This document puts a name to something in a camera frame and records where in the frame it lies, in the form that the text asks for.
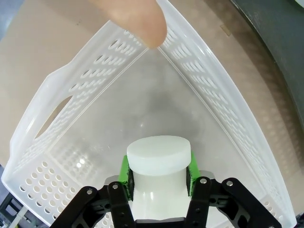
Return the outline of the person right hand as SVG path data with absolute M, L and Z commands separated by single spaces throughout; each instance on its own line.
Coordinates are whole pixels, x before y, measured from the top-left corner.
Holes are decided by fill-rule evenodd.
M 92 0 L 112 22 L 133 33 L 148 48 L 159 47 L 166 39 L 164 13 L 155 0 Z

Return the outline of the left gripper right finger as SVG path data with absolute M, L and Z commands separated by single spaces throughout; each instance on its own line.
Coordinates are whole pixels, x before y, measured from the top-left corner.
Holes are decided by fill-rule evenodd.
M 201 176 L 194 153 L 186 169 L 191 197 L 185 218 L 187 228 L 205 228 L 209 208 L 215 207 L 235 228 L 280 228 L 281 223 L 236 178 L 218 182 Z

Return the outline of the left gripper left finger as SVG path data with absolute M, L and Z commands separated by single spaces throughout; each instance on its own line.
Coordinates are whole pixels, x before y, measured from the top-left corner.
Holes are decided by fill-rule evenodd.
M 116 180 L 105 184 L 101 189 L 84 186 L 55 219 L 52 228 L 94 228 L 106 213 L 114 218 L 126 212 L 127 222 L 118 222 L 123 227 L 133 223 L 129 201 L 133 200 L 134 179 L 127 156 L 123 157 L 120 173 Z

